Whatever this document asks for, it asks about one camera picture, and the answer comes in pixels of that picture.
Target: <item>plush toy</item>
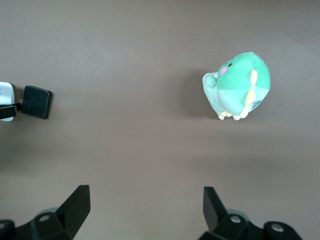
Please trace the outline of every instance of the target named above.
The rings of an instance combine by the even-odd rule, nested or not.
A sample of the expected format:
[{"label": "plush toy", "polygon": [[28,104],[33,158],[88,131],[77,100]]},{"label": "plush toy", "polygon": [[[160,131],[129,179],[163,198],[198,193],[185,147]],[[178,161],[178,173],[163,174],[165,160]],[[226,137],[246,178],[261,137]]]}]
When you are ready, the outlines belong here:
[{"label": "plush toy", "polygon": [[244,119],[266,97],[270,74],[264,61],[253,52],[230,59],[218,72],[202,78],[203,90],[219,119]]}]

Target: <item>white object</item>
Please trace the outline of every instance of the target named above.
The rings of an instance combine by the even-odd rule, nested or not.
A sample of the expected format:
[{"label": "white object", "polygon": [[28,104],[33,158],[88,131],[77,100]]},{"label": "white object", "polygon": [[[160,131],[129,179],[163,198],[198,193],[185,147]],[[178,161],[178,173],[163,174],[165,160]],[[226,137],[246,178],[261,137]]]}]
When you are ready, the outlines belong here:
[{"label": "white object", "polygon": [[[15,92],[12,85],[8,82],[0,81],[0,105],[10,105],[15,103]],[[10,122],[14,117],[7,117],[1,121]]]}]

